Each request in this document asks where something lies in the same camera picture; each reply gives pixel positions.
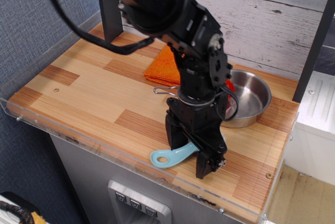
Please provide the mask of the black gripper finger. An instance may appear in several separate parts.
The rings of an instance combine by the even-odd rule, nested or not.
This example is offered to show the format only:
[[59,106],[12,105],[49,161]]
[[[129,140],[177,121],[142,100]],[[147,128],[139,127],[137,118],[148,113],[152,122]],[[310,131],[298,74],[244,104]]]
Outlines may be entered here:
[[182,126],[173,118],[165,119],[165,128],[171,150],[181,148],[188,143],[188,138],[185,136]]
[[218,159],[215,155],[205,150],[197,152],[196,160],[196,177],[204,179],[204,177],[211,172],[218,169]]

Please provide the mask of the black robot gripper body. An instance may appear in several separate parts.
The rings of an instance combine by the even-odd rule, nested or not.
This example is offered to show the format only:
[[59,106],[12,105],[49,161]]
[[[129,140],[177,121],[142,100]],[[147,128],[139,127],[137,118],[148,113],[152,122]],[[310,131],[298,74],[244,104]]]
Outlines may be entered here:
[[224,154],[227,152],[225,139],[220,131],[221,119],[214,105],[195,107],[177,98],[168,98],[169,109],[166,118],[173,118],[183,128],[185,136],[195,142],[202,151],[212,153],[218,159],[218,167],[226,165]]

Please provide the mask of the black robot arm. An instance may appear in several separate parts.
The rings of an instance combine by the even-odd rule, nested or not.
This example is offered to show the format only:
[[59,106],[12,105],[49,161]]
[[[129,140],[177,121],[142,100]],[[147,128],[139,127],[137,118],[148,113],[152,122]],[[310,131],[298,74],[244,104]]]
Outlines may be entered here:
[[200,179],[225,163],[220,125],[228,121],[231,64],[219,23],[195,0],[120,0],[122,15],[135,29],[165,42],[180,75],[177,97],[167,100],[165,118],[171,149],[193,143]]

